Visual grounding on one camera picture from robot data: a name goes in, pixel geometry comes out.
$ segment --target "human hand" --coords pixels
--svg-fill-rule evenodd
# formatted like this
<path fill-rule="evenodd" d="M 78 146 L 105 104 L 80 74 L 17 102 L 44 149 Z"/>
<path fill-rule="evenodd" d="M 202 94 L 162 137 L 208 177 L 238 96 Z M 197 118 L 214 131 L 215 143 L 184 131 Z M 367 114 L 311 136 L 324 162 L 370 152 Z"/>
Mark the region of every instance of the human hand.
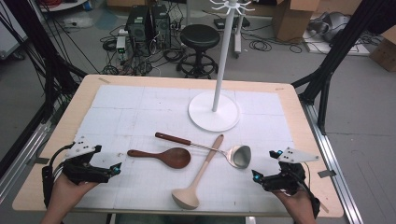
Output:
<path fill-rule="evenodd" d="M 97 185 L 98 183 L 91 182 L 81 182 L 76 185 L 66 175 L 60 174 L 53 185 L 49 207 L 41 224 L 61 223 L 66 214 L 79 203 L 82 197 Z"/>
<path fill-rule="evenodd" d="M 286 210 L 297 224 L 316 224 L 312 204 L 308 193 L 299 189 L 297 193 L 288 196 L 281 190 L 272 191 L 285 205 Z"/>

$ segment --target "metal ladle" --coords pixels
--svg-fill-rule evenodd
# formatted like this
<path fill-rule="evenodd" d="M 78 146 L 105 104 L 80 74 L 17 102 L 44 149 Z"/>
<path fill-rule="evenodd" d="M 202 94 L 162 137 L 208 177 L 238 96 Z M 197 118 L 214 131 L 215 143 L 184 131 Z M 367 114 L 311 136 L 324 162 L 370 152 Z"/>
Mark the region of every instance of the metal ladle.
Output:
<path fill-rule="evenodd" d="M 161 138 L 161 139 L 180 143 L 180 144 L 183 144 L 186 146 L 193 145 L 196 147 L 203 147 L 203 148 L 207 148 L 210 150 L 215 150 L 215 151 L 223 154 L 225 156 L 225 158 L 227 159 L 228 163 L 230 163 L 231 166 L 233 166 L 235 168 L 245 169 L 250 164 L 251 152 L 250 152 L 250 147 L 248 147 L 248 146 L 234 146 L 234 147 L 230 148 L 228 151 L 222 151 L 219 149 L 215 149 L 213 147 L 206 147 L 206 146 L 202 146 L 199 144 L 195 144 L 195 143 L 192 143 L 190 140 L 186 140 L 186 139 L 179 138 L 179 137 L 174 137 L 172 135 L 168 135 L 165 133 L 155 133 L 155 136 L 158 138 Z"/>

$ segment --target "ladle handle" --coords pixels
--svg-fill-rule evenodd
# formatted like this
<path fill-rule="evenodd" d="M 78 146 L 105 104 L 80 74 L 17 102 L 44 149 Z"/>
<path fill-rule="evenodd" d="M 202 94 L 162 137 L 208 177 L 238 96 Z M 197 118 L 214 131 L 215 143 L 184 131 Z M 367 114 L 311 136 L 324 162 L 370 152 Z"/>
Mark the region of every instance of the ladle handle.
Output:
<path fill-rule="evenodd" d="M 224 135 L 221 134 L 218 136 L 218 138 L 216 138 L 215 143 L 213 144 L 213 148 L 219 148 L 222 141 L 224 140 Z M 201 176 L 204 174 L 206 166 L 210 163 L 210 161 L 212 160 L 212 158 L 215 156 L 216 151 L 209 151 L 209 153 L 207 154 L 206 160 L 204 161 L 204 164 L 202 165 L 201 169 L 198 172 L 198 175 L 195 177 L 195 179 L 192 181 L 191 183 L 191 188 L 196 189 L 198 186 L 198 183 L 201 179 Z"/>
<path fill-rule="evenodd" d="M 165 139 L 171 142 L 176 142 L 176 143 L 180 143 L 186 146 L 190 146 L 191 145 L 191 141 L 187 140 L 187 139 L 183 139 L 183 138 L 179 138 L 179 137 L 174 137 L 172 135 L 168 135 L 168 134 L 164 134 L 164 133 L 155 133 L 155 136 L 161 139 Z"/>

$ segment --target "white pole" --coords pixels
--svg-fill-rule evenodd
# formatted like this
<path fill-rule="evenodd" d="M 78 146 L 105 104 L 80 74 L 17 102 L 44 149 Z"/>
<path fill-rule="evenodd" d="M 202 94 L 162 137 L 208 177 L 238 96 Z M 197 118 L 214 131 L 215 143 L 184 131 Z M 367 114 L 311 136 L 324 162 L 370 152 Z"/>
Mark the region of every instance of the white pole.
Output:
<path fill-rule="evenodd" d="M 237 0 L 230 0 L 230 6 L 235 6 Z M 219 95 L 221 91 L 221 82 L 223 80 L 225 61 L 227 59 L 228 47 L 230 44 L 231 30 L 233 28 L 233 14 L 235 13 L 235 8 L 230 8 L 230 13 L 228 13 L 225 20 L 225 28 L 223 35 L 223 42 L 221 45 L 221 54 L 219 61 L 219 71 L 218 71 L 218 81 L 216 83 L 215 99 L 213 101 L 212 111 L 216 112 L 218 110 Z"/>

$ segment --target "brown handle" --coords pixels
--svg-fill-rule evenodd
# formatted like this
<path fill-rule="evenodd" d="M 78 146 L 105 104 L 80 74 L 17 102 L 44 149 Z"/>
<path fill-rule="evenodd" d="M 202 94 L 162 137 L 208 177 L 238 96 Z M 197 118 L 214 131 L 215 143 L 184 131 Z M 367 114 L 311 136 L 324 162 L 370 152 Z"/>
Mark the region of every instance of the brown handle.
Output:
<path fill-rule="evenodd" d="M 191 145 L 191 141 L 183 139 L 183 138 L 178 138 L 178 137 L 174 137 L 172 135 L 168 135 L 168 134 L 164 134 L 164 133 L 155 133 L 155 136 L 161 139 L 165 139 L 171 142 L 176 142 L 176 143 L 180 143 L 186 146 L 190 146 Z"/>
<path fill-rule="evenodd" d="M 158 154 L 148 153 L 144 151 L 134 150 L 131 149 L 127 152 L 128 156 L 130 157 L 152 157 L 157 158 Z"/>

